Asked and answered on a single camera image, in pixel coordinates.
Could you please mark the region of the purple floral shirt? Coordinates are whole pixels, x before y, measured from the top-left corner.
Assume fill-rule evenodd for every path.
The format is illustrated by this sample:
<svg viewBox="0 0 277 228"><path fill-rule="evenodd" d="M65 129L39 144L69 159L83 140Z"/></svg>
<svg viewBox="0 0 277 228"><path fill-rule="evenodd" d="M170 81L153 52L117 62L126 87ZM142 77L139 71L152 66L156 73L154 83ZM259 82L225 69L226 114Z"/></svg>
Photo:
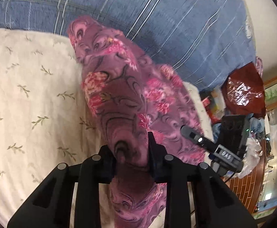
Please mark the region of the purple floral shirt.
<svg viewBox="0 0 277 228"><path fill-rule="evenodd" d="M166 185L148 174L148 133L169 154L199 164L204 150L180 133L184 125L202 131L195 105L172 67L153 63L122 31L83 16L68 35L88 108L117 160L110 184L115 226L149 227L166 206Z"/></svg>

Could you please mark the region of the clear plastic bag clutter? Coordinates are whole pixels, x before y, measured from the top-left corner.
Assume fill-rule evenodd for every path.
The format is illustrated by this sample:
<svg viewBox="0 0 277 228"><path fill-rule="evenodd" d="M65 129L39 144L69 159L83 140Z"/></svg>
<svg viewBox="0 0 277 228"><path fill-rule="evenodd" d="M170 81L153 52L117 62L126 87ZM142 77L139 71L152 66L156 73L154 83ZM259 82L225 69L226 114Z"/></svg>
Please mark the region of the clear plastic bag clutter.
<svg viewBox="0 0 277 228"><path fill-rule="evenodd" d="M247 150L243 158L243 168L241 172L235 174L235 178L242 179L250 174L259 163L260 157L263 154L260 142L253 137L247 139L246 146Z"/></svg>

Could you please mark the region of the red box clutter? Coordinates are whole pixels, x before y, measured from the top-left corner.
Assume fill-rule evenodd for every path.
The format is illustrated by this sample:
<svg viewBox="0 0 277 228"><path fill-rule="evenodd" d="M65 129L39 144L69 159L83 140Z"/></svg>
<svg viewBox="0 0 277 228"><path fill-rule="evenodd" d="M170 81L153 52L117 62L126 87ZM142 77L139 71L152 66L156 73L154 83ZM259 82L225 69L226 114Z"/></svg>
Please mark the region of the red box clutter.
<svg viewBox="0 0 277 228"><path fill-rule="evenodd" d="M226 104L223 93L219 86L212 90L203 90L200 93L202 104L204 105L212 124L219 123L225 115Z"/></svg>

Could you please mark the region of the red plastic bag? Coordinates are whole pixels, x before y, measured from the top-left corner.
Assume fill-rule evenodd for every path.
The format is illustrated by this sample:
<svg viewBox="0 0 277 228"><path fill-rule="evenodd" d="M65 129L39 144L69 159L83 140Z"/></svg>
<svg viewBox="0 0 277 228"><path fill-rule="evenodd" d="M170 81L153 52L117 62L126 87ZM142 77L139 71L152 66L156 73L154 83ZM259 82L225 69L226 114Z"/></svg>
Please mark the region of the red plastic bag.
<svg viewBox="0 0 277 228"><path fill-rule="evenodd" d="M252 62L234 70L221 90L226 108L231 114L254 114L257 118L265 116L264 83Z"/></svg>

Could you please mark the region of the cream leaf-print pillow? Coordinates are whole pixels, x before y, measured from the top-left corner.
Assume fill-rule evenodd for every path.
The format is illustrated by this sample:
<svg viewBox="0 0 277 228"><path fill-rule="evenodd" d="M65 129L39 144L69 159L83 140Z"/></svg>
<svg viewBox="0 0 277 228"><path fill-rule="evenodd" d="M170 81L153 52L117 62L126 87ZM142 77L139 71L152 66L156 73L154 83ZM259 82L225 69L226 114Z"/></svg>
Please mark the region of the cream leaf-print pillow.
<svg viewBox="0 0 277 228"><path fill-rule="evenodd" d="M0 28L0 225L59 163L103 145L69 38Z"/></svg>

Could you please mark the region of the blue plaid quilt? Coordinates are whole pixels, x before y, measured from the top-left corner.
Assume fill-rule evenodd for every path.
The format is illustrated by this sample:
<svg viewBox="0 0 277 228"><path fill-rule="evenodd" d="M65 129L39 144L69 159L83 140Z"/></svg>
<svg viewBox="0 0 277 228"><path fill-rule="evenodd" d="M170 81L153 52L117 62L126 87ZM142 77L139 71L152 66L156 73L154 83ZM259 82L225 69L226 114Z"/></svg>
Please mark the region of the blue plaid quilt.
<svg viewBox="0 0 277 228"><path fill-rule="evenodd" d="M0 0L2 28L66 35L82 15L123 31L200 90L256 61L243 0Z"/></svg>

